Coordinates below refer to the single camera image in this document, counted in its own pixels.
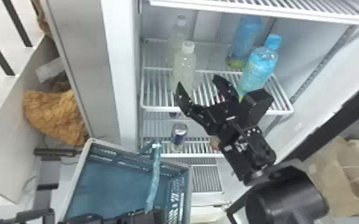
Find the energy drink can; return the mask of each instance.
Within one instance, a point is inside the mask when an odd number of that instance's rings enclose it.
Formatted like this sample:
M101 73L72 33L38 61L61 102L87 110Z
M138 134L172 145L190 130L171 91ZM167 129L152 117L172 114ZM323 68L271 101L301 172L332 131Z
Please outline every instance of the energy drink can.
M175 123L171 130L171 143L174 146L173 151L180 152L183 148L185 138L188 134L188 127L184 123Z

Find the water bottle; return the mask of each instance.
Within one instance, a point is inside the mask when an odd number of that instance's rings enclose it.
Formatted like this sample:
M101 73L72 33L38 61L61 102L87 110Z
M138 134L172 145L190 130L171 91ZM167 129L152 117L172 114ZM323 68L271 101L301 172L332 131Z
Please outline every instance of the water bottle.
M187 18L179 15L177 21L172 26L170 38L167 41L166 64L172 68L174 66L174 56L181 50L182 43L189 37L189 29L186 28Z
M281 40L281 36L270 34L264 46L252 51L237 88L240 99L250 91L263 88L276 67L278 61L276 50L280 47Z
M243 16L237 26L233 42L227 57L227 64L234 69L245 66L253 43L262 30L262 20L255 15Z
M172 68L172 76L170 79L170 88L174 93L177 89L178 82L181 82L189 95L193 91L193 79L196 69L194 49L194 42L184 41L180 52L175 54L174 67Z

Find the white shelf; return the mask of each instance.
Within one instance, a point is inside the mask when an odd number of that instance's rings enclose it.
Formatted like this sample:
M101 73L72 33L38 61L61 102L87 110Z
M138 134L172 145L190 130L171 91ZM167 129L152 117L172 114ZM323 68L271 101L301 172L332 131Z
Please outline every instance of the white shelf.
M192 193L222 193L217 162L214 158L166 158L192 165Z
M171 69L165 62L166 40L146 39L143 43L144 69ZM197 70L241 72L231 69L225 63L230 45L220 43L196 42L195 54Z
M169 89L169 77L172 69L165 63L166 41L147 39L143 44L143 65L141 78L141 107L149 112L181 112ZM217 89L212 83L213 76L218 74L229 80L234 86L242 74L240 70L229 69L225 65L228 45L217 43L196 43L195 53L198 66L195 82L200 85L190 95L195 104L210 106L221 102ZM285 91L272 75L265 85L266 91L274 102L266 115L287 115L293 113Z
M212 83L213 76L218 74L233 85L240 79L240 73L219 73L214 71L198 71L202 77L202 83L190 95L195 104L210 106L221 102L217 95L217 89ZM141 107L150 112L181 112L177 106L173 93L169 90L169 77L171 70L144 70L141 79ZM274 102L267 110L266 115L287 115L293 113L292 104L289 102L283 88L272 75L265 85L266 91L274 98Z
M149 0L150 5L359 25L351 0Z
M143 145L155 138L143 138ZM156 138L162 141L162 158L224 158L221 152L213 150L209 138L186 138L184 150L180 153L173 152L170 138Z

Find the open refrigerator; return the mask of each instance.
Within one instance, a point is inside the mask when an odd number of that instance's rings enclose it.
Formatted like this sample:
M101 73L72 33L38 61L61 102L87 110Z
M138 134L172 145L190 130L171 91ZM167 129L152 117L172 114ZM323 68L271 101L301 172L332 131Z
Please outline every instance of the open refrigerator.
M89 135L128 150L154 138L162 157L193 166L192 216L214 217L247 188L202 127L180 112L169 90L166 40L178 15L196 43L201 84L196 104L220 101L211 80L236 84L242 71L225 57L243 14L262 16L283 38L265 89L274 102L259 126L282 161L359 91L359 0L44 0L46 18ZM188 126L184 151L169 143L174 123Z

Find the plastic crate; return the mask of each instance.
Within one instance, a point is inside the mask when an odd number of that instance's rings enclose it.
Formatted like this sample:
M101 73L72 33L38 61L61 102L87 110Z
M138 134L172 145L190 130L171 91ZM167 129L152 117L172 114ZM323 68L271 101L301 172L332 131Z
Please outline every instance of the plastic crate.
M59 221L85 213L103 218L143 209L152 178L153 160L121 146L90 139L73 175ZM163 209L165 223L189 223L189 165L162 161L154 208Z

